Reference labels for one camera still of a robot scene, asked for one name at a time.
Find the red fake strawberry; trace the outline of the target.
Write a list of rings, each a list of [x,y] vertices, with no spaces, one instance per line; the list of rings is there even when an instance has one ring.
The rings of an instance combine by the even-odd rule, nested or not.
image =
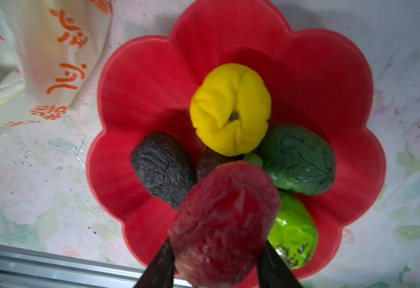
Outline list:
[[[248,162],[215,168],[186,195],[169,230],[177,272],[200,288],[233,288],[254,269],[281,201]]]

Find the red flower shaped plate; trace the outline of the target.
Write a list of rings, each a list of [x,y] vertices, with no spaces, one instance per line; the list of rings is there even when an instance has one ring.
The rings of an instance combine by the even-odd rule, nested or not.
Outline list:
[[[122,224],[128,252],[143,266],[156,255],[176,211],[151,196],[130,163],[150,132],[180,141],[196,161],[203,151],[189,117],[205,76],[225,63],[258,72],[272,97],[270,125],[293,123],[320,135],[336,155],[332,188],[301,201],[319,231],[304,279],[336,255],[342,230],[375,203],[386,175],[381,144],[367,129],[371,69],[359,48],[329,30],[291,30],[269,1],[196,1],[167,37],[131,40],[111,55],[98,83],[102,132],[90,147],[86,173],[94,197]]]

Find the green fake lime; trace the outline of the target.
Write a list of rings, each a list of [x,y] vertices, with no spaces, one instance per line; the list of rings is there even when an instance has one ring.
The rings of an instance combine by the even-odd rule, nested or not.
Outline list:
[[[305,266],[319,243],[314,220],[303,203],[288,192],[279,192],[281,207],[268,240],[291,270]]]

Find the dark brown fake fruit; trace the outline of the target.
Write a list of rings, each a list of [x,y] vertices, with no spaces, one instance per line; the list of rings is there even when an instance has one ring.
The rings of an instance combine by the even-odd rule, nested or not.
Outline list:
[[[243,155],[227,157],[215,152],[214,150],[211,150],[206,146],[195,166],[197,181],[200,182],[219,165],[229,162],[236,162],[242,159]]]

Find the yellow fake lemon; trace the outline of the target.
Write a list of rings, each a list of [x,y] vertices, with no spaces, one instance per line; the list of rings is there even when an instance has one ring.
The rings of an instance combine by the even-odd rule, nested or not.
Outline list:
[[[207,147],[234,157],[259,146],[269,127],[271,104],[258,73],[240,64],[224,64],[205,77],[189,113],[196,135]]]

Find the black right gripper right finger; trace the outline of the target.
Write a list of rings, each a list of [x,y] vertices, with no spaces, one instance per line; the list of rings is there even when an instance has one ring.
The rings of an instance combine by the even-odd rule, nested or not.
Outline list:
[[[260,288],[303,288],[269,241],[257,260],[257,277]]]

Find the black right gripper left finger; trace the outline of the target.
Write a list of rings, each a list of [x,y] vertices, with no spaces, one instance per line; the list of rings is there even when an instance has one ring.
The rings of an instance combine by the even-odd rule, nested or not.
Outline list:
[[[175,257],[167,238],[134,288],[172,288],[175,272]]]

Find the yellowish printed plastic bag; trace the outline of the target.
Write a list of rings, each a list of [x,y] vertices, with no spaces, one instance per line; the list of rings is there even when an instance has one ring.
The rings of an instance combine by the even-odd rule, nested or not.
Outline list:
[[[111,1],[0,1],[0,127],[56,121],[95,68]]]

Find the dark green fake avocado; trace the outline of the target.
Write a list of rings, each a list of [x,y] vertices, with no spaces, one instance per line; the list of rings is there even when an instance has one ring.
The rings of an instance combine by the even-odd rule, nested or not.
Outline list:
[[[316,196],[330,190],[335,181],[337,165],[332,147],[296,124],[270,127],[257,155],[280,190]]]

